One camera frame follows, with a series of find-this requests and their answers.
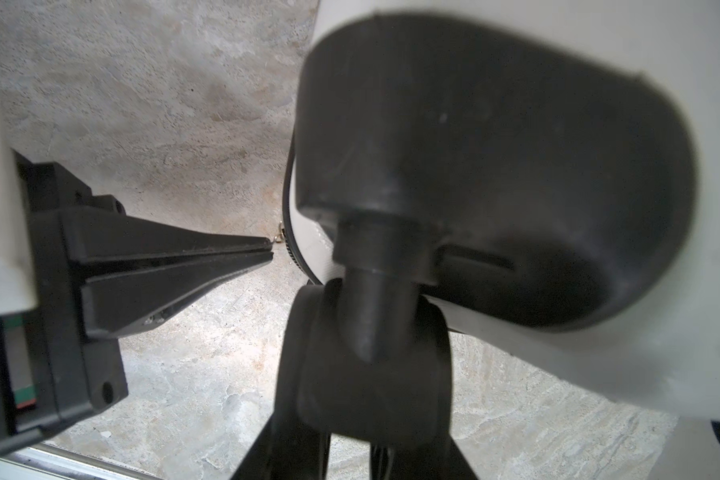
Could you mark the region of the black and white suitcase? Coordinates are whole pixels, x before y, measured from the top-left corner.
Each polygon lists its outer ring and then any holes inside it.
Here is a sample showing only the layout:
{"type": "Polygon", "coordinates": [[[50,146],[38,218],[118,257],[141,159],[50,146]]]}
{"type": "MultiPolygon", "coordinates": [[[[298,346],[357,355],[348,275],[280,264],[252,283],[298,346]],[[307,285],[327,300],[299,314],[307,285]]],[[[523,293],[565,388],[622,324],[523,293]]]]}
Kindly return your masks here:
{"type": "Polygon", "coordinates": [[[284,200],[276,425],[444,446],[458,332],[720,479],[720,1],[322,1],[284,200]]]}

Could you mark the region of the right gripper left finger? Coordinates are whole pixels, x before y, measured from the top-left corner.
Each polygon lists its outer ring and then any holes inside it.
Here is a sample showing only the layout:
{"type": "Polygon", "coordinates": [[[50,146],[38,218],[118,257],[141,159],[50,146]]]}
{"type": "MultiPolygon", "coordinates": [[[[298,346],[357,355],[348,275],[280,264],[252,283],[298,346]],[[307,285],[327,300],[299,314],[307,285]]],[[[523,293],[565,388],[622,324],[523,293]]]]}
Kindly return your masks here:
{"type": "Polygon", "coordinates": [[[231,479],[325,479],[329,452],[329,434],[271,416],[231,479]]]}

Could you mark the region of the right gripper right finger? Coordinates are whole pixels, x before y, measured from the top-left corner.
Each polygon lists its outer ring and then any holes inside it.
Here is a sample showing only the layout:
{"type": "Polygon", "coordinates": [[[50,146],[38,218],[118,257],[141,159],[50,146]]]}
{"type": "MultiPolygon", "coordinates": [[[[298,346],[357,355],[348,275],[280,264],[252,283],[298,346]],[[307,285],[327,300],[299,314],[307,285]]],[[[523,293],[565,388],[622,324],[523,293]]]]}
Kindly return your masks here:
{"type": "Polygon", "coordinates": [[[455,441],[448,437],[444,446],[438,447],[434,443],[430,443],[413,450],[372,445],[369,478],[377,480],[476,480],[477,475],[455,441]]]}

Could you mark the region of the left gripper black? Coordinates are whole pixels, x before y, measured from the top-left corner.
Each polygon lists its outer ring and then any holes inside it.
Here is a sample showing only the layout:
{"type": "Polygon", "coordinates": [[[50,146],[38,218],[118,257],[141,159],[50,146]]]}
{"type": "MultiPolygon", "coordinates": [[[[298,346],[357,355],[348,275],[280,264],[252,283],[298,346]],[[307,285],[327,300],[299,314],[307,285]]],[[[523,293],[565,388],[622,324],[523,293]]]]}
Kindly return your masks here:
{"type": "Polygon", "coordinates": [[[128,396],[118,341],[90,339],[153,330],[273,258],[264,237],[121,215],[115,197],[94,194],[60,164],[13,156],[38,304],[0,315],[0,456],[50,439],[128,396]],[[90,265],[178,261],[95,276],[81,287],[67,251],[90,265]]]}

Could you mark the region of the aluminium mounting rail frame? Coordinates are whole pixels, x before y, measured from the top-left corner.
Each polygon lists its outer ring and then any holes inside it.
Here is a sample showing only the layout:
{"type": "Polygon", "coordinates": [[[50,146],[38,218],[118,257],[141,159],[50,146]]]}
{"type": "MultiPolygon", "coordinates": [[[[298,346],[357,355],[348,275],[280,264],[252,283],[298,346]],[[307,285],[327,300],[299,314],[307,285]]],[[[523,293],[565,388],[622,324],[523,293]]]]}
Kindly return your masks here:
{"type": "Polygon", "coordinates": [[[0,479],[155,479],[120,464],[40,444],[0,457],[0,479]]]}

